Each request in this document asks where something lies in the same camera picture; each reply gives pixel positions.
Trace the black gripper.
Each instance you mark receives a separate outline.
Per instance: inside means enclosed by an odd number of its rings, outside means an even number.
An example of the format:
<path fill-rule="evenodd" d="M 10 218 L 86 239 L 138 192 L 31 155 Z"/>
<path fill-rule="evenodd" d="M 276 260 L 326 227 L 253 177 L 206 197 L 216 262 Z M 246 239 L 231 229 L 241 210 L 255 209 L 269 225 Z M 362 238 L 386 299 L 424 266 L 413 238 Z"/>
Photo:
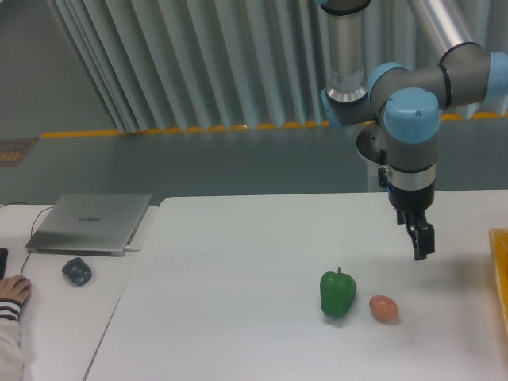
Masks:
<path fill-rule="evenodd" d="M 426 222 L 425 211 L 434 200 L 436 167 L 423 171 L 404 172 L 391 166 L 378 168 L 378 182 L 388 192 L 391 205 L 397 214 L 397 224 L 404 225 L 411 238 L 414 260 L 424 260 L 435 253 L 435 231 L 431 224 L 414 226 L 415 222 Z"/>

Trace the striped cream sleeve forearm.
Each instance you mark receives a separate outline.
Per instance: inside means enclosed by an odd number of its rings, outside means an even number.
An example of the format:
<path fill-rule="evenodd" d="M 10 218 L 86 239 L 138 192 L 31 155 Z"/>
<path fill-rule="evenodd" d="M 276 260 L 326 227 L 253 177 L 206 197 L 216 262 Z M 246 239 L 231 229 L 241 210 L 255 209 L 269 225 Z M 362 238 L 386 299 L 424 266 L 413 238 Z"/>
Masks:
<path fill-rule="evenodd" d="M 1 299 L 1 380 L 21 380 L 24 358 L 21 351 L 21 304 Z"/>

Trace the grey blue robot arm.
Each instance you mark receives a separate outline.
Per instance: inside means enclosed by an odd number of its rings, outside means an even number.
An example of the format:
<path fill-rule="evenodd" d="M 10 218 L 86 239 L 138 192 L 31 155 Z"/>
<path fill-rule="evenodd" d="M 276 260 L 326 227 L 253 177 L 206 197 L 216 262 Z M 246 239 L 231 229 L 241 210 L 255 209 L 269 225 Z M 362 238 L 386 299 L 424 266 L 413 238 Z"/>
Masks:
<path fill-rule="evenodd" d="M 330 76 L 321 93 L 329 123 L 373 121 L 358 136 L 358 151 L 377 165 L 379 185 L 406 227 L 414 259 L 423 260 L 435 250 L 425 212 L 434 200 L 440 112 L 482 103 L 505 113 L 507 56 L 483 50 L 454 1 L 412 1 L 437 65 L 410 71 L 388 62 L 366 74 L 362 24 L 368 3 L 319 6 L 329 20 Z"/>

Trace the person's hand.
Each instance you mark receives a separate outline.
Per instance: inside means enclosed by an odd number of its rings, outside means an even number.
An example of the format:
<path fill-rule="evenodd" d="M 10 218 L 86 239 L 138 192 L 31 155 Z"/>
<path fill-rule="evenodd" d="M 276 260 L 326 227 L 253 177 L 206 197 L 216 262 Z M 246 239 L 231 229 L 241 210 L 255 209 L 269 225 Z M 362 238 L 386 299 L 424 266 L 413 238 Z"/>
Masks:
<path fill-rule="evenodd" d="M 31 286 L 31 280 L 23 275 L 4 278 L 0 281 L 0 298 L 23 306 L 31 295 Z"/>

